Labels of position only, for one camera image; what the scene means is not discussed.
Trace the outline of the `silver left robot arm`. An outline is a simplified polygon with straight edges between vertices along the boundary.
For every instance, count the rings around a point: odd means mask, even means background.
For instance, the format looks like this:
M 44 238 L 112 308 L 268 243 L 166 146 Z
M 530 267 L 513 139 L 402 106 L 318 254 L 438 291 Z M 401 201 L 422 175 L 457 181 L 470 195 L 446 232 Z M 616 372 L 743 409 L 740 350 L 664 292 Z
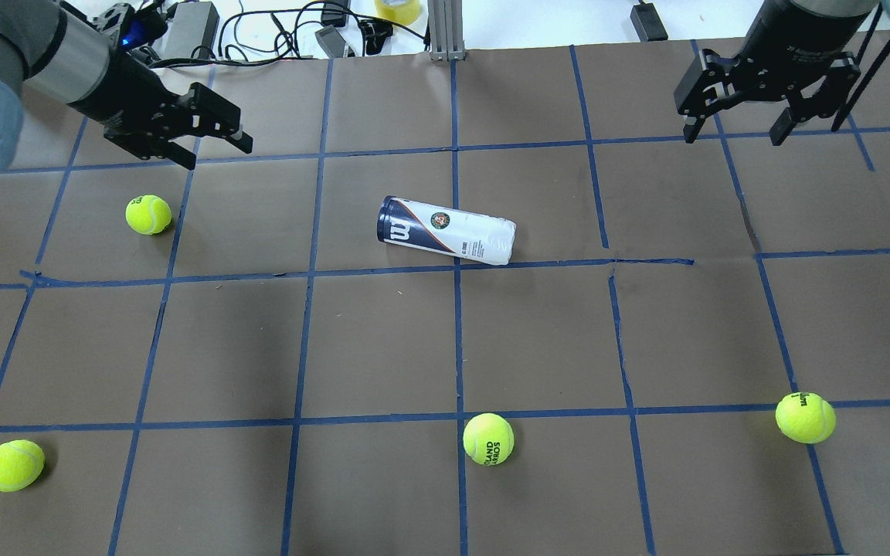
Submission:
M 119 3 L 89 18 L 65 1 L 0 1 L 0 173 L 22 130 L 22 85 L 101 124 L 104 137 L 142 161 L 195 167 L 178 137 L 217 137 L 252 151 L 238 106 L 201 83 L 168 90 L 133 51 L 166 31 L 159 2 Z

